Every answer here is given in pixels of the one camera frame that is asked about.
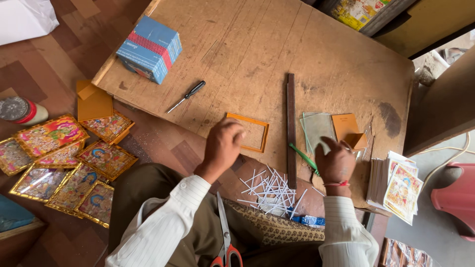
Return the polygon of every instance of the blue cardboard box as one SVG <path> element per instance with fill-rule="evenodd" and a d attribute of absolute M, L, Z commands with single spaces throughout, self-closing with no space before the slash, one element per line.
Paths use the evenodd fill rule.
<path fill-rule="evenodd" d="M 144 16 L 116 54 L 128 70 L 161 84 L 181 51 L 178 32 Z"/>

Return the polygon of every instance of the wooden workbench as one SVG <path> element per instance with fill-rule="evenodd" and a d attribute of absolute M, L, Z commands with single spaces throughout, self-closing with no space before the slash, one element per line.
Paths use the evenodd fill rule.
<path fill-rule="evenodd" d="M 285 172 L 285 79 L 295 73 L 297 118 L 354 113 L 375 136 L 367 160 L 402 153 L 412 62 L 300 0 L 153 0 L 144 14 L 179 32 L 183 51 L 161 85 L 111 55 L 93 83 L 115 98 L 202 136 L 226 112 L 268 122 L 265 152 L 242 154 Z M 165 113 L 201 80 L 201 91 Z M 297 147 L 305 148 L 301 127 Z M 308 174 L 303 166 L 298 159 L 299 177 Z M 350 187 L 356 207 L 371 208 L 368 178 L 359 162 Z"/>

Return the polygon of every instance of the orange frame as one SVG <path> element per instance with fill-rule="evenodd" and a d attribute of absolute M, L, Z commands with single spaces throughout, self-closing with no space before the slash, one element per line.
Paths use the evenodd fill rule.
<path fill-rule="evenodd" d="M 262 143 L 261 143 L 261 148 L 260 149 L 254 148 L 254 147 L 251 147 L 251 146 L 246 146 L 246 145 L 241 146 L 241 148 L 244 148 L 244 149 L 247 149 L 247 150 L 250 150 L 250 151 L 264 153 L 264 149 L 266 147 L 266 142 L 267 142 L 267 133 L 269 132 L 269 124 L 268 123 L 261 122 L 261 121 L 251 119 L 251 118 L 248 118 L 248 117 L 243 117 L 241 115 L 237 115 L 237 114 L 233 114 L 233 113 L 229 113 L 229 112 L 226 114 L 226 118 L 235 118 L 235 119 L 245 121 L 245 122 L 248 122 L 248 123 L 264 126 L 264 134 L 262 136 Z"/>

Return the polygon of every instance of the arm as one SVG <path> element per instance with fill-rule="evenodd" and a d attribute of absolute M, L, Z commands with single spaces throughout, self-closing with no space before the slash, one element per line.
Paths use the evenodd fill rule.
<path fill-rule="evenodd" d="M 319 144 L 315 161 L 323 182 L 348 181 L 355 167 L 350 146 L 342 141 L 322 137 L 331 151 L 323 153 Z M 325 242 L 318 250 L 323 267 L 371 267 L 378 256 L 379 245 L 356 219 L 351 191 L 348 186 L 326 187 Z"/>
<path fill-rule="evenodd" d="M 236 119 L 225 118 L 206 140 L 205 159 L 195 175 L 178 183 L 167 199 L 148 199 L 107 257 L 108 267 L 162 267 L 191 229 L 196 210 L 218 177 L 239 155 L 244 129 Z"/>

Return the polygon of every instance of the brown patterned fabric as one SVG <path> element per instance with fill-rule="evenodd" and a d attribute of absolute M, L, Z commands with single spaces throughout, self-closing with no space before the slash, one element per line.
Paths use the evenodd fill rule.
<path fill-rule="evenodd" d="M 264 233 L 262 245 L 325 240 L 324 229 L 313 228 L 274 214 L 265 214 L 262 210 L 232 200 L 223 199 L 223 201 Z"/>

